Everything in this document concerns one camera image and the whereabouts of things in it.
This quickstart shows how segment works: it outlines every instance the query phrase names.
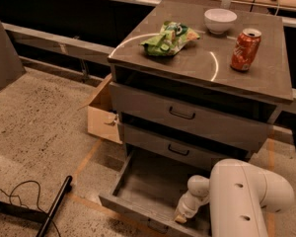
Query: cardboard box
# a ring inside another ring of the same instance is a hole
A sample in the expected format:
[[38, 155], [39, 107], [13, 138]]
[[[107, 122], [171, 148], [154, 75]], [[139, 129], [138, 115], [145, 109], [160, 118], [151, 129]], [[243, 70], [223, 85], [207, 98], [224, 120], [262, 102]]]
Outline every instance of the cardboard box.
[[119, 139], [118, 116], [112, 112], [109, 83], [111, 74], [96, 88], [84, 102], [88, 106], [88, 132], [98, 137], [122, 144]]

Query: drawer handle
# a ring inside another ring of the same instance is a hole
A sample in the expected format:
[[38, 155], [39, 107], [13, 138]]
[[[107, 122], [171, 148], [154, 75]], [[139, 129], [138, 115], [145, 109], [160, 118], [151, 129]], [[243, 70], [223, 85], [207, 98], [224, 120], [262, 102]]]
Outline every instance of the drawer handle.
[[195, 113], [193, 113], [191, 116], [185, 116], [185, 115], [178, 114], [178, 113], [174, 112], [173, 107], [169, 108], [169, 113], [171, 115], [174, 115], [174, 116], [177, 116], [177, 117], [180, 117], [180, 118], [183, 118], [183, 119], [194, 119], [195, 118]]
[[171, 152], [174, 152], [176, 154], [181, 154], [181, 155], [184, 155], [184, 156], [186, 156], [189, 153], [189, 150], [177, 150], [177, 149], [173, 149], [171, 147], [171, 144], [168, 145], [168, 150], [171, 151]]
[[162, 229], [160, 229], [159, 227], [157, 227], [157, 226], [154, 226], [151, 222], [152, 222], [153, 220], [151, 220], [151, 218], [148, 218], [148, 224], [147, 224], [147, 226], [150, 228], [150, 229], [152, 229], [152, 230], [154, 230], [154, 231], [156, 231], [156, 232], [158, 232], [158, 233], [161, 233], [161, 234], [166, 234], [167, 232], [168, 232], [168, 226], [167, 225], [163, 225], [163, 228]]

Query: cabinet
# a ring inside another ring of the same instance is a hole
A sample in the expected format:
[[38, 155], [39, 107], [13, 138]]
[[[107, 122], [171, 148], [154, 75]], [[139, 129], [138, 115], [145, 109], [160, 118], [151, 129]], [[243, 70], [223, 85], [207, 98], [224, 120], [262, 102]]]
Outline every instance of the cabinet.
[[[169, 236], [210, 236], [208, 207], [188, 224], [173, 220], [188, 178], [209, 177], [220, 159], [245, 160], [259, 152], [278, 107], [292, 101], [281, 19], [237, 12], [235, 27], [217, 37], [204, 27], [205, 10], [164, 1], [109, 57], [112, 105], [127, 160], [101, 201]], [[139, 44], [169, 19], [201, 38], [174, 57], [147, 56]], [[243, 28], [262, 32], [248, 73], [229, 67]]]

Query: concrete floor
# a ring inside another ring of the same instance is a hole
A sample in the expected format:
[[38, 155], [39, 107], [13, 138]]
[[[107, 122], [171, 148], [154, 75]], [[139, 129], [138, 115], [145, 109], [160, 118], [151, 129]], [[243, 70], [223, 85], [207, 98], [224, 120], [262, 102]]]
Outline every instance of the concrete floor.
[[[123, 164], [122, 146], [87, 132], [80, 104], [93, 86], [27, 68], [27, 73], [0, 92], [0, 189], [10, 193], [20, 182], [38, 181], [39, 205], [48, 210], [68, 175], [72, 191], [54, 222], [61, 236], [157, 235], [148, 227], [101, 206]], [[290, 131], [277, 128], [251, 163], [285, 177], [296, 194], [296, 152]], [[22, 203], [36, 208], [37, 186], [18, 188]], [[8, 202], [0, 193], [0, 199]], [[296, 236], [296, 202], [289, 211], [266, 214], [269, 237]], [[47, 236], [57, 236], [49, 227]], [[35, 236], [36, 223], [0, 214], [0, 236]]]

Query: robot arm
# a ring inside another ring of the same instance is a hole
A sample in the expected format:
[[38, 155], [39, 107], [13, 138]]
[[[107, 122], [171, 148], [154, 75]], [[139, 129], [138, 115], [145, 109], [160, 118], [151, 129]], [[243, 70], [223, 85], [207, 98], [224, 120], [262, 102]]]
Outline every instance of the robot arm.
[[218, 162], [210, 179], [193, 176], [181, 197], [175, 221], [185, 223], [210, 200], [213, 237], [267, 237], [262, 208], [288, 209], [294, 191], [281, 176], [234, 159]]

